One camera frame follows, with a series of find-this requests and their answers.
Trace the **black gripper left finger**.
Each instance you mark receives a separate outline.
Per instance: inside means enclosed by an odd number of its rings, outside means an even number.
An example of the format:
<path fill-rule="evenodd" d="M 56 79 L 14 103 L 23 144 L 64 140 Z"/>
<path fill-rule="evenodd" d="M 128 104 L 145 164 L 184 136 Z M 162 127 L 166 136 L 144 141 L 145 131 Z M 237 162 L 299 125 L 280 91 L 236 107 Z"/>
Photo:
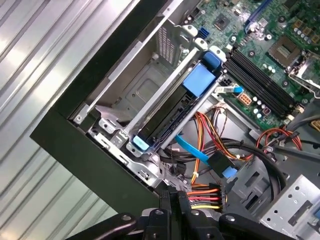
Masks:
<path fill-rule="evenodd" d="M 69 240 L 171 240 L 172 205 L 169 191 L 160 194 L 159 207 L 142 211 L 140 217 L 118 213 L 77 234 Z"/>

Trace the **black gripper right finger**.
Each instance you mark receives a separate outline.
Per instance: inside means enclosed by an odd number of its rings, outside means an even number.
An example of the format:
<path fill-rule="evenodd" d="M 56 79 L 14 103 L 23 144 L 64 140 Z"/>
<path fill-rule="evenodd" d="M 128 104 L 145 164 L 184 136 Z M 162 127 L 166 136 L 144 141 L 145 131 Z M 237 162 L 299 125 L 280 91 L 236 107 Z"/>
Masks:
<path fill-rule="evenodd" d="M 177 193 L 183 240 L 283 240 L 284 234 L 234 213 L 217 220 L 193 209 L 187 194 Z"/>

